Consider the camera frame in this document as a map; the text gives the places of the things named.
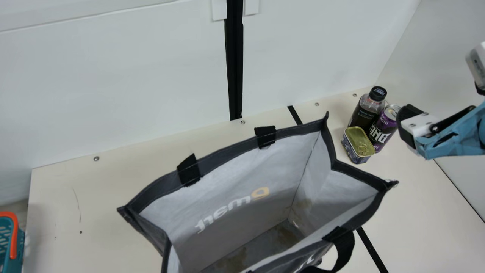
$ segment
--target canned food tin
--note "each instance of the canned food tin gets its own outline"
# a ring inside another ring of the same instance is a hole
[[[355,164],[366,163],[369,157],[375,154],[374,146],[360,127],[345,129],[341,142],[350,160]]]

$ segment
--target purple can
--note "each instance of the purple can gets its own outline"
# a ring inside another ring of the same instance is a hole
[[[367,136],[374,145],[376,153],[382,150],[391,136],[396,132],[396,116],[400,109],[400,106],[394,104],[386,106],[368,131]]]

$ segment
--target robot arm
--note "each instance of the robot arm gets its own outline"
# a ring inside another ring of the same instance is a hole
[[[467,56],[480,95],[485,95],[485,42]],[[485,102],[439,120],[408,104],[397,115],[399,135],[426,159],[451,155],[485,154]]]

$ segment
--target black bottle cap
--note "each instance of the black bottle cap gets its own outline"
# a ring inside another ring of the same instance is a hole
[[[369,97],[375,102],[381,102],[386,98],[387,94],[388,92],[384,88],[380,86],[374,86],[369,92]]]

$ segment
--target orange basket handle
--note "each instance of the orange basket handle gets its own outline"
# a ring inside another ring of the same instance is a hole
[[[8,217],[14,222],[12,234],[10,235],[10,259],[15,260],[17,258],[17,233],[18,233],[18,220],[17,216],[10,211],[0,211],[0,217]]]

